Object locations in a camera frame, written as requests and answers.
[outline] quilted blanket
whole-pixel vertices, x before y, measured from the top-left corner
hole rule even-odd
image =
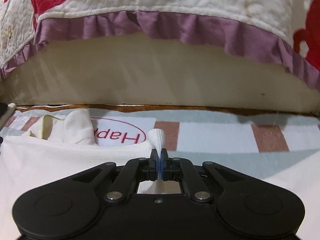
[[[320,91],[320,0],[0,0],[0,79],[53,40],[137,31],[277,63]]]

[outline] screw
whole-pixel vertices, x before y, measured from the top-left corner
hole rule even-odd
[[[199,199],[199,200],[206,200],[210,198],[210,196],[211,196],[210,193],[205,191],[199,191],[195,194],[196,199]]]
[[[160,203],[162,203],[162,202],[163,202],[163,200],[162,200],[161,198],[158,198],[158,199],[155,200],[155,203],[156,203],[156,204],[160,204]]]
[[[107,194],[107,198],[111,200],[117,200],[122,197],[122,193],[119,191],[111,191]]]

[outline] brown rectangle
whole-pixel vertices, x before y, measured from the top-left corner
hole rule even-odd
[[[21,128],[21,131],[26,132],[31,127],[31,125],[36,123],[39,119],[40,117],[30,117],[29,120],[25,123],[25,125]]]
[[[259,152],[288,152],[289,148],[278,125],[252,124]]]
[[[17,117],[15,117],[15,116],[10,116],[9,119],[7,120],[7,122],[5,123],[4,127],[9,127],[12,124],[12,122],[14,120],[16,120],[16,118]]]
[[[162,129],[165,134],[164,148],[176,151],[180,122],[156,122],[155,128]]]

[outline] purple fabric trim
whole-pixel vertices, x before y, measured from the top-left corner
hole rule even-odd
[[[29,41],[23,48],[16,53],[12,59],[10,59],[3,68],[0,69],[0,81],[3,81],[8,74],[17,68],[19,65],[27,61],[29,58],[34,56],[38,51],[43,49],[48,44],[47,41],[41,44],[34,45],[34,39]]]
[[[151,11],[119,11],[73,19],[47,18],[38,23],[34,44],[137,31],[143,31],[153,39],[179,39],[191,45],[215,45],[229,55],[261,63],[282,64],[309,88],[320,91],[320,72],[295,53],[288,43],[268,31],[226,18]],[[15,60],[15,66],[9,65],[12,69],[22,62]]]

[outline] white ribbed fabric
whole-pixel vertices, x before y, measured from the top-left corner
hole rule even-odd
[[[0,155],[0,240],[20,236],[11,210],[24,192],[105,162],[124,165],[133,158],[150,157],[151,149],[160,150],[163,142],[163,131],[153,129],[143,143],[99,147],[94,143],[87,109],[71,112],[64,121],[43,117],[23,136],[5,137]],[[139,193],[160,190],[157,183],[148,182],[141,185]]]

